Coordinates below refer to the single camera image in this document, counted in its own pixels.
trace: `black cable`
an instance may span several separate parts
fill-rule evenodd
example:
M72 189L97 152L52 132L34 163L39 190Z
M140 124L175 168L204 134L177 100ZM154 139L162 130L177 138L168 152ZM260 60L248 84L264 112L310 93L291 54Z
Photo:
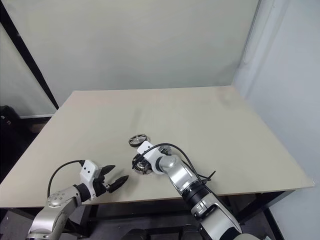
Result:
M62 164L60 167L58 167L54 173L52 174L52 176L50 177L50 180L49 180L49 184L48 184L48 189L47 189L47 198L50 196L50 188L51 188L51 183L52 183L52 180L54 179L54 176L56 175L56 173L62 169L64 166L66 165L69 165L69 164L73 164L73 163L80 163L82 166L83 164L85 163L85 160L74 160L74 161L68 161L66 162L65 164Z
M47 198L50 196L51 183L52 183L52 180L54 179L54 176L56 175L56 173L57 173L60 169L62 169L64 166L67 166L67 165L73 164L73 163L80 163L81 166L83 166L83 165L85 164L85 160L68 161L68 162L66 162L65 164L62 164L60 167L58 167L58 168L54 171L54 173L52 174L52 176L50 177L49 184L48 184L48 189L47 189ZM67 219L67 222L72 226L74 232L77 232L76 226L75 226L74 222L70 220L70 218Z
M191 167L188 165L188 163L186 163L186 162L183 161L182 159L181 159L181 161L182 161L189 169L191 169ZM198 175L199 175L199 177L204 178L204 179L205 179L205 182L208 182L208 181L211 181L211 177L212 177L215 173L216 173L216 171L213 171L213 173L211 173L209 176L203 176L203 175L201 175L201 174L199 174L199 173L198 173Z
M183 155L184 158L187 160L187 162L189 163L189 165L186 164L186 163L182 160L183 163L186 164L186 165L193 171L193 173L194 173L194 175L196 176L196 178L197 178L201 183L203 183L203 180L200 178L200 176L199 176L199 174L197 173L195 167L192 165L190 159L189 159L188 156L185 154L185 152L182 151L182 149L179 148L178 146L173 145L173 144L171 144L171 143L159 143L159 144L157 144L157 145L154 145L154 146L150 147L148 150L146 150L144 153L142 153L139 157L137 157L137 158L135 159L135 161L134 161L133 164L132 164L132 169L134 169L134 167L136 166L136 164L139 162L140 159L142 159L142 157L143 157L145 154L147 154L148 152L150 152L152 149L155 149L155 148L158 148L158 147L161 147L161 146L170 146L170 147L173 147L173 148L177 149L180 153L182 153L182 155ZM206 177L206 176L202 176L202 177L205 178L206 181L210 181L210 179L209 179L208 177Z

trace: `table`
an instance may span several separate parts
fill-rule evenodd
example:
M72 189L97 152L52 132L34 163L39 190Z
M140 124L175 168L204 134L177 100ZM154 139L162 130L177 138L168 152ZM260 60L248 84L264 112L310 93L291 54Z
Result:
M128 140L139 133L179 146L202 175L216 170L207 185L219 196L277 192L261 195L265 205L314 186L233 86L74 91L1 183L0 207L43 207L53 171L82 159L116 165L107 182L129 175L120 190L85 205L179 198L167 177L131 169ZM78 184L79 172L61 169L51 192Z

